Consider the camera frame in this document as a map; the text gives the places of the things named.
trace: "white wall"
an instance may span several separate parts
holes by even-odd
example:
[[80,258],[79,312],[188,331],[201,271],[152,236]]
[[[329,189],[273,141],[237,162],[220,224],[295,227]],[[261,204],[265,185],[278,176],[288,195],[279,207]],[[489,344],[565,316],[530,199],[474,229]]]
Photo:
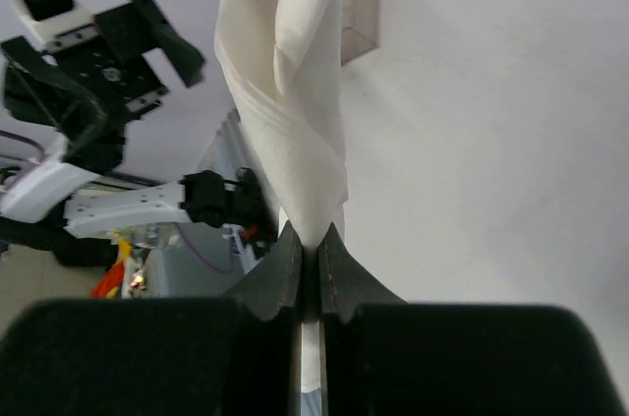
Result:
[[[128,0],[79,0],[94,12]],[[208,59],[205,83],[185,89],[161,53],[149,60],[162,81],[172,89],[164,106],[129,128],[127,159],[121,170],[160,180],[170,180],[194,170],[216,129],[233,106],[213,50],[218,0],[156,0],[179,33],[196,45]],[[0,40],[26,35],[7,0],[0,0]],[[54,139],[51,129],[11,119],[0,111],[0,129],[33,136],[40,142]],[[0,153],[29,155],[28,149],[0,140]]]
[[345,70],[351,252],[410,300],[557,303],[629,397],[629,0],[382,0]]

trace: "black bracket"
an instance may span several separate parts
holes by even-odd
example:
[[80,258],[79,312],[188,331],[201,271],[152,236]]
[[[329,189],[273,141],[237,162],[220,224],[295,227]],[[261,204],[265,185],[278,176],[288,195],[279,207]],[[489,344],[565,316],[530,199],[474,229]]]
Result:
[[[75,8],[74,0],[24,1],[44,23]],[[55,128],[68,139],[64,161],[103,174],[123,160],[125,126],[159,107],[168,93],[143,55],[161,48],[187,88],[202,81],[205,63],[154,0],[95,14],[92,24],[56,34],[41,53],[23,37],[0,47],[8,61],[3,95],[9,112]]]
[[204,222],[211,227],[243,226],[250,233],[248,242],[257,258],[266,255],[275,243],[277,226],[253,170],[241,169],[236,182],[205,170],[187,175],[181,184],[185,187],[185,199],[180,208],[192,222]]

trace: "white ceiling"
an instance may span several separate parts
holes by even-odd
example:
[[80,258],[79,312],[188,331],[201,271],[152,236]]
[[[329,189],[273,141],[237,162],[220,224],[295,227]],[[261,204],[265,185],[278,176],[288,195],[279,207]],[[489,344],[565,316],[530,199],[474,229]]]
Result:
[[[80,0],[94,12],[125,3],[127,0]],[[205,82],[185,89],[161,53],[149,60],[163,82],[172,89],[164,106],[148,114],[128,129],[125,173],[157,180],[171,180],[194,170],[211,138],[232,107],[229,90],[213,50],[213,32],[218,0],[156,0],[179,33],[197,46],[208,60]],[[7,0],[0,0],[0,39],[26,35]],[[17,122],[0,111],[0,129],[18,132],[48,144],[54,139],[51,129]],[[32,154],[13,142],[0,139],[0,153]]]

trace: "cable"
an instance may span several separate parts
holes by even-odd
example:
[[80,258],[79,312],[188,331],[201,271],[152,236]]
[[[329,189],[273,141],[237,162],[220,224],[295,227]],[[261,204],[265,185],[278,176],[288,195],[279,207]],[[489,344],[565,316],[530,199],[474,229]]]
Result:
[[96,187],[111,188],[112,190],[121,191],[121,192],[134,192],[135,190],[137,190],[136,188],[119,187],[119,186],[116,186],[116,185],[109,185],[109,184],[103,183],[103,182],[90,182],[89,185],[94,185]]
[[33,139],[29,139],[25,136],[20,136],[19,134],[10,133],[9,131],[3,131],[1,129],[0,129],[0,137],[5,138],[5,139],[10,139],[12,141],[17,141],[18,143],[26,144],[28,146],[31,146],[32,148],[37,149],[37,152],[39,153],[39,157],[37,158],[38,162],[41,162],[43,158],[46,156],[46,151],[43,148],[43,146],[35,142]]
[[181,237],[182,242],[186,245],[186,247],[188,247],[188,249],[190,249],[190,252],[192,252],[195,255],[195,257],[197,259],[199,259],[208,268],[214,270],[216,273],[218,273],[220,275],[229,275],[230,273],[232,273],[234,271],[234,256],[231,254],[231,252],[229,254],[229,269],[228,270],[221,270],[220,268],[218,268],[217,266],[212,264],[210,261],[208,261],[199,252],[199,250],[192,243],[192,241],[190,240],[188,235],[184,232],[184,228],[181,227],[180,224],[175,223],[175,227],[177,228],[177,232],[179,232],[179,235]]
[[108,178],[113,180],[120,180],[127,183],[133,183],[136,185],[142,185],[144,187],[158,187],[159,185],[166,182],[158,182],[156,180],[149,180],[147,178],[138,177],[136,175],[132,175],[129,173],[121,173],[121,172],[111,172],[107,174]]

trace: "white plastic part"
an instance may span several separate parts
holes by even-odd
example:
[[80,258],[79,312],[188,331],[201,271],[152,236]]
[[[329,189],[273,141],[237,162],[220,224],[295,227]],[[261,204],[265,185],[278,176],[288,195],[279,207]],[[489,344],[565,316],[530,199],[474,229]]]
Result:
[[93,14],[76,0],[72,11],[64,13],[43,21],[35,21],[29,13],[24,0],[9,0],[16,13],[30,32],[41,42],[50,42],[58,34],[63,34],[71,30],[76,30],[90,25],[93,21]]
[[75,196],[66,203],[66,230],[86,238],[141,224],[191,222],[179,208],[184,198],[184,186],[178,182],[102,197]]
[[[341,0],[220,0],[216,23],[243,127],[307,252],[348,198],[340,23]],[[317,330],[302,327],[303,392],[320,385]]]
[[11,184],[0,200],[0,215],[20,222],[39,222],[61,201],[99,177],[62,162],[65,152],[66,140],[59,137],[40,165]]

